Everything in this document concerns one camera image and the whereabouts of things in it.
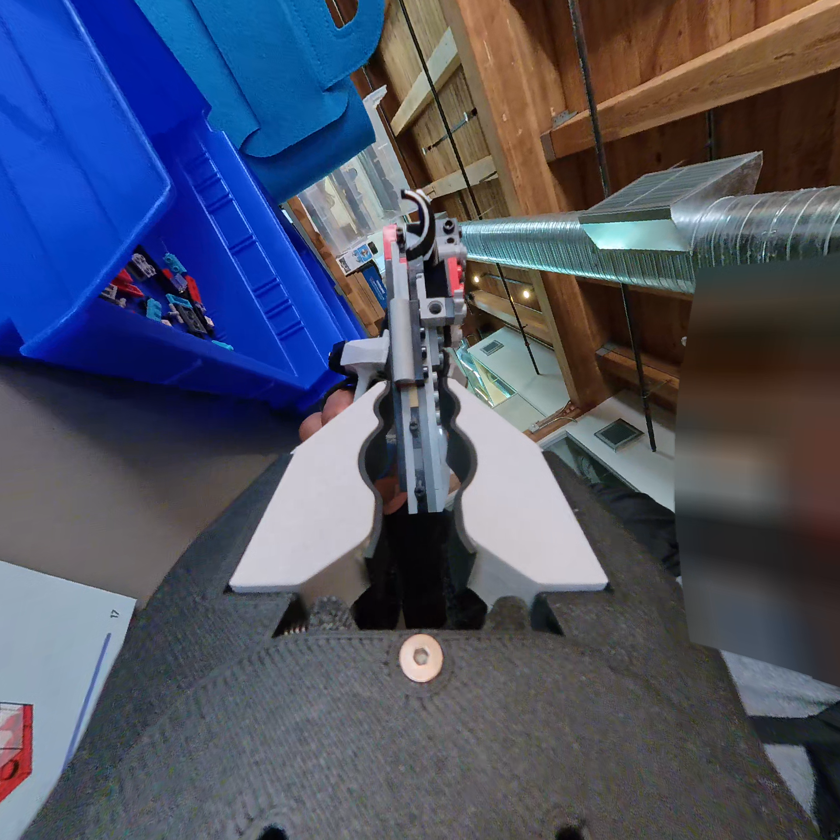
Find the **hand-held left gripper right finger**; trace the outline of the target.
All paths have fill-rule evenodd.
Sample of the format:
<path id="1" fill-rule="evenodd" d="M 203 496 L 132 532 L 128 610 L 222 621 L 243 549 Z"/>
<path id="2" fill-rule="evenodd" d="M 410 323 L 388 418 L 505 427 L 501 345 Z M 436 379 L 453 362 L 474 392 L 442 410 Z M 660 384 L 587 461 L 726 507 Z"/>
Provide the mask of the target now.
<path id="1" fill-rule="evenodd" d="M 517 597 L 601 592 L 608 583 L 543 450 L 462 385 L 448 384 L 469 473 L 455 501 L 475 555 L 468 588 L 487 605 Z"/>

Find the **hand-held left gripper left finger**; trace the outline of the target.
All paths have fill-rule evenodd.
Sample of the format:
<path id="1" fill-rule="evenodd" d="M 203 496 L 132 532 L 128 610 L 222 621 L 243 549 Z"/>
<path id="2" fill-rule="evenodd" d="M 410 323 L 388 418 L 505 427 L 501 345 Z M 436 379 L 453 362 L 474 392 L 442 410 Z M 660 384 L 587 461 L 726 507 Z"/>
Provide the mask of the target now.
<path id="1" fill-rule="evenodd" d="M 355 601 L 369 586 L 365 557 L 384 512 L 374 482 L 389 462 L 384 384 L 295 447 L 229 580 L 238 594 L 289 592 L 303 601 Z"/>

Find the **grey toy brick vehicle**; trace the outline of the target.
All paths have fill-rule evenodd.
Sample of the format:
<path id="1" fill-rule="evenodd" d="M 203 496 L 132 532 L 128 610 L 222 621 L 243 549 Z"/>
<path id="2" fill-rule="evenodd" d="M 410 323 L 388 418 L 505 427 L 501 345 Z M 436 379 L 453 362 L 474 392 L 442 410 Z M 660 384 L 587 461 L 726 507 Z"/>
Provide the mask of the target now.
<path id="1" fill-rule="evenodd" d="M 386 325 L 400 488 L 412 515 L 438 513 L 449 493 L 447 350 L 466 319 L 467 252 L 460 225 L 436 218 L 421 191 L 402 190 L 417 220 L 383 230 Z"/>

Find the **pile of toy bricks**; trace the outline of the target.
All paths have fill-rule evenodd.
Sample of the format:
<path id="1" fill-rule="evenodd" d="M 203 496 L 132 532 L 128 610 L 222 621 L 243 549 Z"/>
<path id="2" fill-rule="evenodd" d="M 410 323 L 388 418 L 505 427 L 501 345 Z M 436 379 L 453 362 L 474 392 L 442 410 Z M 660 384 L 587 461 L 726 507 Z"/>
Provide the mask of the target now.
<path id="1" fill-rule="evenodd" d="M 98 297 L 174 331 L 224 350 L 234 349 L 204 305 L 196 280 L 168 250 L 162 259 L 155 259 L 146 247 L 136 245 L 128 262 L 100 289 Z"/>

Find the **blue plastic bin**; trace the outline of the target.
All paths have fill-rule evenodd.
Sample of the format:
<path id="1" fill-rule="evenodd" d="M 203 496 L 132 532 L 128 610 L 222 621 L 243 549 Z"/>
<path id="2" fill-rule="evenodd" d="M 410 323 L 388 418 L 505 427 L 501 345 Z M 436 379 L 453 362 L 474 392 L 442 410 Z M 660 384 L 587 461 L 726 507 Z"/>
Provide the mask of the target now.
<path id="1" fill-rule="evenodd" d="M 342 340 L 361 340 L 366 338 L 366 334 L 339 284 L 293 212 L 284 205 L 278 206 L 276 211 L 280 224 L 310 276 L 310 282 L 327 313 L 328 326 L 316 328 L 316 344 L 325 361 L 328 361 L 336 343 Z"/>
<path id="2" fill-rule="evenodd" d="M 2 353 L 316 402 L 326 311 L 197 89 L 132 2 L 2 2 Z M 99 299 L 136 245 L 173 252 L 232 351 Z"/>

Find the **grey desk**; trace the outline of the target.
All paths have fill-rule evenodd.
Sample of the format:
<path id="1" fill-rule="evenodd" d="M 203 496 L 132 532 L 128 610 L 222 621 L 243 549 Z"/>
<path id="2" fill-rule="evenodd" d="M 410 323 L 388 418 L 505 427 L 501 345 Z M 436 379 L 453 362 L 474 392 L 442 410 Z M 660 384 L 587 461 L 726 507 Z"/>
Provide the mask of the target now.
<path id="1" fill-rule="evenodd" d="M 2 561 L 142 609 L 298 426 L 262 402 L 2 358 Z"/>

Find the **person's right hand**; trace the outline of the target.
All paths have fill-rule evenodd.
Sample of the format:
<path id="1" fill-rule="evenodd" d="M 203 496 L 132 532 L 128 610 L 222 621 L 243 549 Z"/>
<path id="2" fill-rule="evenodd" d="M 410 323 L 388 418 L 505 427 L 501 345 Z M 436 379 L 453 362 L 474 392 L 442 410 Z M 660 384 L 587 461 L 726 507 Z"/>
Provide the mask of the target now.
<path id="1" fill-rule="evenodd" d="M 305 443 L 327 423 L 347 410 L 354 401 L 354 390 L 348 386 L 333 389 L 323 402 L 322 409 L 308 415 L 298 429 L 299 440 Z M 396 513 L 406 504 L 406 491 L 401 489 L 396 456 L 389 455 L 387 470 L 383 471 L 374 482 L 374 488 L 380 494 L 385 515 Z"/>

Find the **blue product box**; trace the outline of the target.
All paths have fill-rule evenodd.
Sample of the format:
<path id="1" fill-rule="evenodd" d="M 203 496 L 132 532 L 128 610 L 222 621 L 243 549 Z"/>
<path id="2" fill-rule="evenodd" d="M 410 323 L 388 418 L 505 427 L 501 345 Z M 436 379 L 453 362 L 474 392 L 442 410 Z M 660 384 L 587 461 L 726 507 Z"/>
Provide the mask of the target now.
<path id="1" fill-rule="evenodd" d="M 339 267 L 345 276 L 360 272 L 374 299 L 385 311 L 387 309 L 387 290 L 383 276 L 384 261 L 382 253 L 370 240 L 357 245 L 337 257 Z"/>

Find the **clear plastic drawer stack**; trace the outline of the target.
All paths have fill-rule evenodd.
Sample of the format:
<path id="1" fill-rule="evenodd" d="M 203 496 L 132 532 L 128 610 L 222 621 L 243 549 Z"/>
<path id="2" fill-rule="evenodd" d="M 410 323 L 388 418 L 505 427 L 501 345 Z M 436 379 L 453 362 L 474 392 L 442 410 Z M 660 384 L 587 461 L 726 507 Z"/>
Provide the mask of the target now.
<path id="1" fill-rule="evenodd" d="M 378 110 L 386 93 L 382 86 L 364 98 L 373 143 L 299 195 L 345 276 L 370 262 L 383 270 L 383 228 L 417 210 L 401 198 L 409 184 Z"/>

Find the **printed instruction sheet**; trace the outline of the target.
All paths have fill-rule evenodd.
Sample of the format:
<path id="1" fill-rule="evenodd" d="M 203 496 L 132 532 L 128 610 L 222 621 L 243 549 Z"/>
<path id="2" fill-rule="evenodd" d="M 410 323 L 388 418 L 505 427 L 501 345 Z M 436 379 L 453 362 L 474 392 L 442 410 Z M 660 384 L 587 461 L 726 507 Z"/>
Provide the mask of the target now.
<path id="1" fill-rule="evenodd" d="M 81 743 L 136 601 L 1 562 L 1 838 L 20 838 Z"/>

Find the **blue felt bag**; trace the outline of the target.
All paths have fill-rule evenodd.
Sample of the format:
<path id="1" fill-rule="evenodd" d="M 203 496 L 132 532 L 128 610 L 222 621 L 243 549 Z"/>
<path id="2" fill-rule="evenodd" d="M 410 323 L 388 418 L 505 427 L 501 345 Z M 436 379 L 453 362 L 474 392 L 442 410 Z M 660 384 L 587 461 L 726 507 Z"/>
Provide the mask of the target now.
<path id="1" fill-rule="evenodd" d="M 375 142 L 351 76 L 375 52 L 385 3 L 345 25 L 322 1 L 140 1 L 224 132 L 277 203 Z"/>

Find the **person's grey hoodie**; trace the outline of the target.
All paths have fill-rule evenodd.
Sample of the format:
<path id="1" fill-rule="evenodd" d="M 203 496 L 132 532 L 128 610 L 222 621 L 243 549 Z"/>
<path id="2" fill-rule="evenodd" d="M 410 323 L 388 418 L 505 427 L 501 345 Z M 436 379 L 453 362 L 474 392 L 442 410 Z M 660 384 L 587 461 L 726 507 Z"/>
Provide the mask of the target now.
<path id="1" fill-rule="evenodd" d="M 808 675 L 721 651 L 745 711 L 750 716 L 805 718 L 839 700 L 839 688 Z M 816 775 L 806 750 L 798 745 L 766 745 L 780 777 L 816 822 Z"/>

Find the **silver air duct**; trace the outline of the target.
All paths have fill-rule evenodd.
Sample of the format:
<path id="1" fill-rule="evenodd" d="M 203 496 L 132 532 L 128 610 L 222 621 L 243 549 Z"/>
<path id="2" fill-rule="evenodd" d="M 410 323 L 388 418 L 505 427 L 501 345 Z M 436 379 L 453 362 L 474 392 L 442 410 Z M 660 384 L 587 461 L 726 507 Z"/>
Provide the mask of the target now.
<path id="1" fill-rule="evenodd" d="M 693 295 L 702 270 L 838 252 L 839 187 L 756 193 L 755 151 L 640 176 L 583 211 L 467 222 L 470 259 Z"/>

